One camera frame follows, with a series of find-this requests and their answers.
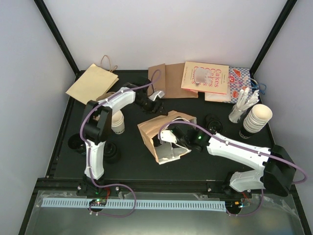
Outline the stack of plain paper cups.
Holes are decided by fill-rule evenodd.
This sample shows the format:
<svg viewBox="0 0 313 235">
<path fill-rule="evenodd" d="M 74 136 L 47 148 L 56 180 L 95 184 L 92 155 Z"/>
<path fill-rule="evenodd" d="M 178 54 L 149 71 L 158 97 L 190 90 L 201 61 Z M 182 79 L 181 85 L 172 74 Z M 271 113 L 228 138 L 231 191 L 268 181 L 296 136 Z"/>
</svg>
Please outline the stack of plain paper cups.
<svg viewBox="0 0 313 235">
<path fill-rule="evenodd" d="M 243 139 L 249 139 L 260 132 L 272 118 L 272 110 L 264 104 L 256 104 L 245 117 L 239 135 Z"/>
</svg>

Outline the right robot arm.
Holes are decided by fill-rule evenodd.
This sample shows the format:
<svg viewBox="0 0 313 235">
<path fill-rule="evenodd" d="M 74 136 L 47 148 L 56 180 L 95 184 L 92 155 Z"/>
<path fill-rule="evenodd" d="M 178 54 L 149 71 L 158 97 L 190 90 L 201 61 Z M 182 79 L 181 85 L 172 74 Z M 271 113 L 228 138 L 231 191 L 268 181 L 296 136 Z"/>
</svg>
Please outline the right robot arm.
<svg viewBox="0 0 313 235">
<path fill-rule="evenodd" d="M 229 173 L 222 185 L 225 196 L 234 197 L 239 192 L 249 189 L 266 189 L 283 197 L 289 194 L 296 169 L 284 162 L 260 155 L 264 152 L 293 163 L 283 147 L 279 145 L 274 145 L 273 148 L 257 147 L 229 139 L 219 133 L 211 137 L 202 130 L 188 125 L 175 124 L 171 131 L 177 143 L 189 150 L 206 150 L 210 155 L 224 157 L 252 169 Z"/>
</svg>

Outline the stack of white paper cups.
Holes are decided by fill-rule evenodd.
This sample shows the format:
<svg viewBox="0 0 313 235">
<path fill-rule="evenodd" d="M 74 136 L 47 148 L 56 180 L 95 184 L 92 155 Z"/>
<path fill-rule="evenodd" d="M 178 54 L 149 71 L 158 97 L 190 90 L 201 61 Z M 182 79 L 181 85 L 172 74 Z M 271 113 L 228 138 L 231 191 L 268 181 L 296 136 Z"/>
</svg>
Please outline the stack of white paper cups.
<svg viewBox="0 0 313 235">
<path fill-rule="evenodd" d="M 121 111 L 112 116 L 112 130 L 116 134 L 122 134 L 125 131 L 124 116 Z"/>
</svg>

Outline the black cup lid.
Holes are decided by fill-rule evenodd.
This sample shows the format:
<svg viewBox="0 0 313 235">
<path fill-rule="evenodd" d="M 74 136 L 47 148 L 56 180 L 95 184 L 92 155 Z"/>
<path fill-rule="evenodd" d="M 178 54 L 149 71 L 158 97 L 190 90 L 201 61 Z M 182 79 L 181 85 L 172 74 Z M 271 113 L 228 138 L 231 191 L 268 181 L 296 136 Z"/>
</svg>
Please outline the black cup lid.
<svg viewBox="0 0 313 235">
<path fill-rule="evenodd" d="M 159 140 L 157 135 L 152 138 L 152 141 L 153 141 L 154 147 L 161 146 L 161 142 L 160 142 L 160 140 Z"/>
</svg>

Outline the stack of pulp cup carriers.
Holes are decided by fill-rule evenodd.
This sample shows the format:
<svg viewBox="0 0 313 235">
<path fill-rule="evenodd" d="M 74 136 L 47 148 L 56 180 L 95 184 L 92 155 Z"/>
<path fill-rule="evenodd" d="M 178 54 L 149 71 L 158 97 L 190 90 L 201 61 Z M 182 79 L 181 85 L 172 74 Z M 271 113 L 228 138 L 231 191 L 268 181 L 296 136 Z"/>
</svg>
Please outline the stack of pulp cup carriers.
<svg viewBox="0 0 313 235">
<path fill-rule="evenodd" d="M 101 96 L 99 96 L 99 97 L 96 99 L 96 101 L 101 101 L 101 100 L 103 100 L 103 99 L 106 99 L 106 98 L 110 97 L 110 96 L 113 95 L 113 94 L 114 94 L 114 92 L 108 92 L 108 93 L 102 94 Z"/>
</svg>

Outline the orange paper bag white handles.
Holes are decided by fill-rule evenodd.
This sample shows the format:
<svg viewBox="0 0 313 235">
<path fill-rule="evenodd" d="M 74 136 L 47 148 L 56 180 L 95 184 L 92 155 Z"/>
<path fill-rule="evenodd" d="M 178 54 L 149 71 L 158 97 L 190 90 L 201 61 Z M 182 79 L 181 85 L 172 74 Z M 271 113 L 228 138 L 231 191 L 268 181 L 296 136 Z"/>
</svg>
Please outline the orange paper bag white handles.
<svg viewBox="0 0 313 235">
<path fill-rule="evenodd" d="M 145 146 L 158 164 L 179 160 L 181 156 L 191 152 L 167 129 L 170 122 L 177 120 L 197 123 L 197 118 L 194 116 L 170 111 L 167 115 L 160 115 L 137 125 Z"/>
</svg>

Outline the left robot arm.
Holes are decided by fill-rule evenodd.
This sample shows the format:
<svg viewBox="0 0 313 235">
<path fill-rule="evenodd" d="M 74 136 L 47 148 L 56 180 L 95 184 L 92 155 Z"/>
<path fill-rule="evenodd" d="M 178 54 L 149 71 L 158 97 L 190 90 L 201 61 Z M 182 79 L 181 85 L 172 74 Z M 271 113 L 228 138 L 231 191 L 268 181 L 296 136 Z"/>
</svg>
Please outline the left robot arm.
<svg viewBox="0 0 313 235">
<path fill-rule="evenodd" d="M 80 138 L 86 145 L 85 175 L 91 180 L 88 190 L 93 195 L 100 195 L 105 190 L 105 183 L 99 180 L 104 175 L 104 147 L 112 132 L 112 116 L 125 106 L 135 103 L 148 113 L 167 115 L 160 100 L 164 91 L 155 91 L 147 95 L 146 89 L 152 83 L 136 86 L 127 83 L 117 92 L 100 101 L 87 102 L 80 128 Z"/>
</svg>

